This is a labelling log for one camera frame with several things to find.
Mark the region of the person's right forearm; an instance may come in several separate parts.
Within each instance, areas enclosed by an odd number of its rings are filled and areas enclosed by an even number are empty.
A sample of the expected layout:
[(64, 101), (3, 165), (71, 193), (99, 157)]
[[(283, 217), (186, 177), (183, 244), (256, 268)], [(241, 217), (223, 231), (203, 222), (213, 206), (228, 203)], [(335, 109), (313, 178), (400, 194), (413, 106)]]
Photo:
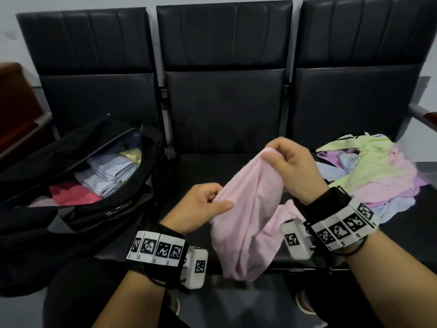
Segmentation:
[(437, 328), (437, 275), (379, 229), (346, 262), (385, 328)]

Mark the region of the red folded cloth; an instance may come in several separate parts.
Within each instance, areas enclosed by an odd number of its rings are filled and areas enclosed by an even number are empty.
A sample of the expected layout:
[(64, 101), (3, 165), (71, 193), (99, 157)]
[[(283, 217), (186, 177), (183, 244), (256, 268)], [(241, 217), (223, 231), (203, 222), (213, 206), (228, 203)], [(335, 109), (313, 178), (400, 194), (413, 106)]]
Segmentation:
[(48, 189), (52, 199), (59, 206), (92, 204), (102, 199), (86, 187), (73, 181), (52, 185)]

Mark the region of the pink cloth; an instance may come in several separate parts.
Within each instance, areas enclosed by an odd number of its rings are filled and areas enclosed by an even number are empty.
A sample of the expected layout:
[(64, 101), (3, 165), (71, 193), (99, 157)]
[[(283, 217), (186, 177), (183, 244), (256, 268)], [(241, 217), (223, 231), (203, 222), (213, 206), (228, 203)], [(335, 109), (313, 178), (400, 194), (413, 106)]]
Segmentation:
[(214, 202), (230, 201), (234, 204), (232, 209), (210, 221), (212, 247), (227, 279), (257, 279), (281, 247), (281, 224), (294, 219), (304, 221), (293, 200), (280, 204), (284, 182), (279, 173), (263, 160), (262, 154), (266, 152), (284, 159), (272, 148), (263, 149), (214, 199)]

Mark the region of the black left wrist marker band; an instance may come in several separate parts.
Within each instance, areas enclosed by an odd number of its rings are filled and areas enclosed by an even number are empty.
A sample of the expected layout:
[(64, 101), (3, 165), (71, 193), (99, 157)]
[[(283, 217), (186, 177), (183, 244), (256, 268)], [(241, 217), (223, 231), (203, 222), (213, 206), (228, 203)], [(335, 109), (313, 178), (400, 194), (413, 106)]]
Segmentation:
[(134, 237), (127, 267), (158, 286), (174, 289), (181, 285), (187, 252), (188, 242), (180, 233), (160, 223), (146, 223)]

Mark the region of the person's left hand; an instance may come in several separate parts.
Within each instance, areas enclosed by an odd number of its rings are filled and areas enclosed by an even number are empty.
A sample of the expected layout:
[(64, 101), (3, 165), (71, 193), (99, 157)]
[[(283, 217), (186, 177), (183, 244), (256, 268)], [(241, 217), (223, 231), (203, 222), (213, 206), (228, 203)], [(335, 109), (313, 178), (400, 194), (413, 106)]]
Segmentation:
[(160, 224), (182, 235), (197, 230), (212, 219), (200, 217), (202, 204), (214, 202), (221, 190), (222, 187), (218, 183), (194, 185)]

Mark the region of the black wrist marker band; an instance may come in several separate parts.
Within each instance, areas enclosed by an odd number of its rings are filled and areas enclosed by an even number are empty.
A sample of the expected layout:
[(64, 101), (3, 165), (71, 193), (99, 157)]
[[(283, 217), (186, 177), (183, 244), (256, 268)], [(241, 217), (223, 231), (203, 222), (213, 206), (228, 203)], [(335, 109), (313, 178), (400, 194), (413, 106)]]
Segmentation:
[(158, 286), (174, 289), (181, 285), (187, 252), (188, 242), (180, 233), (160, 223), (146, 223), (134, 237), (127, 267)]
[(330, 187), (309, 205), (299, 204), (304, 225), (329, 252), (350, 256), (379, 228), (379, 218), (342, 187)]

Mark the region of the yellow folded cloth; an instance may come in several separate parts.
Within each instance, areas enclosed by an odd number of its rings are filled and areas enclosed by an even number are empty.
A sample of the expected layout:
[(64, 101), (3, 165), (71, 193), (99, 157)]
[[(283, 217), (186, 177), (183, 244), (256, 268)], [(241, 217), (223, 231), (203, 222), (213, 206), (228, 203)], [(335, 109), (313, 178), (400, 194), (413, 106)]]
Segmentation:
[(120, 156), (125, 157), (132, 162), (134, 162), (137, 166), (140, 165), (142, 160), (142, 152), (139, 148), (129, 149), (123, 152), (118, 153)]

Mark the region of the white folded cloth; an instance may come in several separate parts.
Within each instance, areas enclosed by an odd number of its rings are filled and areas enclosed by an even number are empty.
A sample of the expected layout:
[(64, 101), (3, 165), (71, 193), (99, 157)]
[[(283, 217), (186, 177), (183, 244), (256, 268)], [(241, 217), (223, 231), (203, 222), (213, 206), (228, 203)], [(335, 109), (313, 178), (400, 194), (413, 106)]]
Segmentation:
[(79, 184), (101, 198), (112, 195), (122, 187), (120, 183), (103, 179), (92, 168), (75, 172), (74, 177)]

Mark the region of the purple garment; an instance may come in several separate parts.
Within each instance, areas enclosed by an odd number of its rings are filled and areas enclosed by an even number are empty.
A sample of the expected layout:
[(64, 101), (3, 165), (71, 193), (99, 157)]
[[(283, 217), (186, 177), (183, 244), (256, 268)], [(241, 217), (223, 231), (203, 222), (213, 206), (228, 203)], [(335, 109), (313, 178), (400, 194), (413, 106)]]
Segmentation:
[(357, 149), (340, 149), (340, 150), (332, 150), (332, 151), (321, 151), (317, 152), (317, 156), (321, 159), (324, 159), (334, 165), (335, 167), (342, 168), (343, 163), (340, 160), (341, 154), (358, 154), (359, 150)]

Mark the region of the person's left forearm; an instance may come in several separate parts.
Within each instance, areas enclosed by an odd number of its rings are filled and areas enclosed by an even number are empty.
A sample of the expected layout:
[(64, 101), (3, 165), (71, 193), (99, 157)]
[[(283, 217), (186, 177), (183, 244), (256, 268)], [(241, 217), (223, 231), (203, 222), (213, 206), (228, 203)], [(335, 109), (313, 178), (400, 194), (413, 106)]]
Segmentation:
[(158, 328), (165, 288), (129, 270), (91, 328)]

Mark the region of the person's right leg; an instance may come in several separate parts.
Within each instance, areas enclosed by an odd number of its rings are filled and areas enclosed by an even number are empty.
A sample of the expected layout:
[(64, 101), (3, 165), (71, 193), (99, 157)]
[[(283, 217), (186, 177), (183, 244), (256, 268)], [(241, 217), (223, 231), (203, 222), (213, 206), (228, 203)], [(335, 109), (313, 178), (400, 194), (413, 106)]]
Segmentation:
[(316, 316), (327, 324), (327, 328), (346, 328), (347, 299), (353, 297), (354, 279), (350, 273), (287, 274), (286, 286), (294, 300), (295, 293), (304, 289)]

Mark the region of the black backpack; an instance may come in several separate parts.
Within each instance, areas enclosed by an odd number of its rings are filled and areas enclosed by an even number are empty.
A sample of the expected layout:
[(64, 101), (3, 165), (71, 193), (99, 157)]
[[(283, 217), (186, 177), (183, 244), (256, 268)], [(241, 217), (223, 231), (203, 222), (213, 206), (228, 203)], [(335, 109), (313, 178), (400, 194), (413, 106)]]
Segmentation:
[[(86, 167), (86, 160), (129, 134), (139, 134), (142, 161), (135, 174), (108, 198), (87, 205), (29, 207), (49, 186)], [(0, 297), (45, 288), (68, 262), (95, 256), (146, 211), (154, 215), (156, 190), (146, 181), (166, 167), (164, 133), (105, 116), (68, 133), (0, 174)]]

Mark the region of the person's right shoe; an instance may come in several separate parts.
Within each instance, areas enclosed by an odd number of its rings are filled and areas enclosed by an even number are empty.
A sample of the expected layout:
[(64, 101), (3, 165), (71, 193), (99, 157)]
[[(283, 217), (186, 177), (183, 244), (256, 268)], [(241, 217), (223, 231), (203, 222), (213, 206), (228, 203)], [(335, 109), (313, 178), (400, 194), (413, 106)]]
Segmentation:
[(304, 289), (295, 293), (294, 300), (296, 306), (302, 313), (307, 315), (316, 315), (316, 312), (308, 301), (306, 291)]

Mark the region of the lavender folded cloth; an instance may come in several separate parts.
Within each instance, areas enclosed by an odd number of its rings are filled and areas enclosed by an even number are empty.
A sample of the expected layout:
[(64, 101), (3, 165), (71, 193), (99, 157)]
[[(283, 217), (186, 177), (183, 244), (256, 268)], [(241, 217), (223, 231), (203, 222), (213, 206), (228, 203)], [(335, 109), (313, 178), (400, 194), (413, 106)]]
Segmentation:
[(108, 182), (125, 182), (136, 171), (138, 164), (119, 154), (98, 154), (86, 160), (92, 170)]

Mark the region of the person's right hand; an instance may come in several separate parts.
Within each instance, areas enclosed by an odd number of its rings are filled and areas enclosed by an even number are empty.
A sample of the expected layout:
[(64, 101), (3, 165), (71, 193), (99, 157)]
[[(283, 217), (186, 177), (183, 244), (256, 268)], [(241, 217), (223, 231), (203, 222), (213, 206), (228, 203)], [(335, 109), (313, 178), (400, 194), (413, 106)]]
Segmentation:
[(302, 204), (309, 205), (329, 190), (310, 151), (284, 138), (276, 138), (265, 146), (283, 155), (291, 165), (289, 174), (280, 174), (289, 193)]

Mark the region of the pale pink garment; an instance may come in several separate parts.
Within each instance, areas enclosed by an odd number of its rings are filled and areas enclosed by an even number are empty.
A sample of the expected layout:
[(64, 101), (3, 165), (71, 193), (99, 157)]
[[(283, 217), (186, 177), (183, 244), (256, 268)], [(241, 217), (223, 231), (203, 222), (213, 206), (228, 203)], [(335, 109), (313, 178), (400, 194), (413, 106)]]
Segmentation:
[(394, 198), (413, 198), (418, 195), (420, 188), (430, 182), (407, 160), (397, 146), (393, 146), (389, 153), (389, 165), (402, 171), (401, 176), (390, 176), (368, 182), (349, 192), (360, 202), (370, 208), (385, 205)]

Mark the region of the black right wrist marker band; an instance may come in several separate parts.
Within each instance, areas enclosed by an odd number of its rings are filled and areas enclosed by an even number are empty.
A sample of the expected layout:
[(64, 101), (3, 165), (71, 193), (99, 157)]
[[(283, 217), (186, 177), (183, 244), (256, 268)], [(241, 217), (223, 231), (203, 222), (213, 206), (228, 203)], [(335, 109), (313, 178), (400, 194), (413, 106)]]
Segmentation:
[(379, 228), (379, 218), (342, 187), (330, 187), (309, 205), (299, 204), (304, 225), (329, 252), (350, 256)]

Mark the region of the light blue garment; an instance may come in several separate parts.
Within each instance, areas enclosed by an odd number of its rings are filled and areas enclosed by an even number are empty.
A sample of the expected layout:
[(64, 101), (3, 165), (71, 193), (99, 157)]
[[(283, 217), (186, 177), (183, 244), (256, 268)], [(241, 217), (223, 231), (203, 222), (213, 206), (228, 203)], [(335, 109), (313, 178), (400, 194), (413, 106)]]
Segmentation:
[[(358, 154), (341, 154), (340, 160), (343, 163), (342, 168), (338, 167), (323, 167), (322, 163), (318, 164), (318, 169), (325, 180), (331, 182), (346, 176), (355, 168)], [(394, 215), (404, 212), (416, 203), (415, 196), (413, 198), (394, 198), (383, 206), (370, 208), (379, 218), (380, 224), (389, 221)]]

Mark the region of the light green garment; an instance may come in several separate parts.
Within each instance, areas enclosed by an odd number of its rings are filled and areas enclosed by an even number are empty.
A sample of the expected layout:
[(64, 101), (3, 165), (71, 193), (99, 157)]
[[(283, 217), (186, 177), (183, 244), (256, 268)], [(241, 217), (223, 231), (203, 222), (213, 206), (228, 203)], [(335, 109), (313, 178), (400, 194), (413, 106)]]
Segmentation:
[(349, 149), (358, 151), (355, 168), (346, 176), (332, 182), (332, 187), (340, 186), (346, 191), (352, 191), (370, 182), (389, 177), (408, 177), (412, 180), (417, 174), (414, 165), (405, 159), (394, 143), (383, 134), (345, 135), (317, 148), (316, 152)]

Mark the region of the black padded bench seat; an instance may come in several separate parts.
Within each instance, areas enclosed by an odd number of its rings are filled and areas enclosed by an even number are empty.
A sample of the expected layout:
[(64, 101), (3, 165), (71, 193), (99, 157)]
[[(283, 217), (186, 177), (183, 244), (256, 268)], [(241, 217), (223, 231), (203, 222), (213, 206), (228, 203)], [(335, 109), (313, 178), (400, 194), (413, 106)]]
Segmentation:
[(286, 137), (313, 152), (366, 133), (397, 146), (436, 34), (437, 0), (304, 0)]
[(160, 218), (195, 184), (224, 186), (280, 134), (292, 0), (156, 7), (177, 154)]
[(18, 13), (61, 137), (105, 115), (165, 135), (145, 7)]

